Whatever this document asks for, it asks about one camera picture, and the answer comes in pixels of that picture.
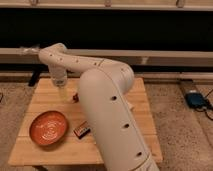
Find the table leg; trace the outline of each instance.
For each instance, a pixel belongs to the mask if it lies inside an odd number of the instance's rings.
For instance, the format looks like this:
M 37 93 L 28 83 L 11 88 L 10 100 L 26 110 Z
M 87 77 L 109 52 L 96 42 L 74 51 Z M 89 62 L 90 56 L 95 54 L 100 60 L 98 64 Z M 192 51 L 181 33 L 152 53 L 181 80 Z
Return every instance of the table leg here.
M 38 171 L 48 171 L 44 166 L 33 166 Z

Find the wooden table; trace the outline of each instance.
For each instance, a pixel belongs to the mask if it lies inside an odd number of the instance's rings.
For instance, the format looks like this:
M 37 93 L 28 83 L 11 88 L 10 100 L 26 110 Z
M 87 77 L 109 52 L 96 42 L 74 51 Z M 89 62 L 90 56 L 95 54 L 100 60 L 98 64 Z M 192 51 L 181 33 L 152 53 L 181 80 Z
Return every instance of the wooden table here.
M 68 81 L 70 99 L 76 93 L 78 79 Z M 156 162 L 162 162 L 162 154 L 150 107 L 145 92 L 143 80 L 136 78 L 134 87 L 126 95 L 133 104 L 133 114 L 137 124 L 145 137 Z M 41 148 L 34 144 L 29 137 L 29 127 L 36 116 L 47 110 L 62 112 L 69 121 L 69 131 L 61 142 Z M 81 165 L 103 164 L 92 134 L 79 140 L 73 133 L 73 128 L 85 121 L 80 104 L 72 100 L 62 102 L 57 88 L 50 79 L 40 79 L 29 108 L 23 119 L 18 137 L 9 158 L 12 166 L 39 166 L 39 165 Z

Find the wooden bowl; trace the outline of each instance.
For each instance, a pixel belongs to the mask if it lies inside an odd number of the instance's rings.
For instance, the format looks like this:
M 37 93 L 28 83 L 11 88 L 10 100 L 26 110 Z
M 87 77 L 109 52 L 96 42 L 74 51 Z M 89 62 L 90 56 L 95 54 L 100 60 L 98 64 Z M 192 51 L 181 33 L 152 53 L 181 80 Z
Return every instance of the wooden bowl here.
M 58 111 L 47 111 L 37 116 L 29 130 L 30 138 L 40 146 L 59 141 L 68 129 L 65 116 Z

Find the black backdrop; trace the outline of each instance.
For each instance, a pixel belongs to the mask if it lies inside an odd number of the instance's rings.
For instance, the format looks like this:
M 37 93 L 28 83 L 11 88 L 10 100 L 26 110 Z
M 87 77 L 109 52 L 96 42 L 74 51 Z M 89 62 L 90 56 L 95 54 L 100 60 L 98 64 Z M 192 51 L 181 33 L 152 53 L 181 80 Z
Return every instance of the black backdrop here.
M 0 9 L 0 47 L 213 51 L 213 12 Z

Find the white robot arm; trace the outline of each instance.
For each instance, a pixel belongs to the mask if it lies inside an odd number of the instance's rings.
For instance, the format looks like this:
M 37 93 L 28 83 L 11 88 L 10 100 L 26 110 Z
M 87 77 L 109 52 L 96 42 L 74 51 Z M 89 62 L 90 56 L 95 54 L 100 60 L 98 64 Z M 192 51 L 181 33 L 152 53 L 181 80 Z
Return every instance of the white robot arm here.
M 123 94 L 134 81 L 125 63 L 66 54 L 61 44 L 44 48 L 40 60 L 48 65 L 53 83 L 66 84 L 66 70 L 83 73 L 78 96 L 92 134 L 109 171 L 158 171 Z

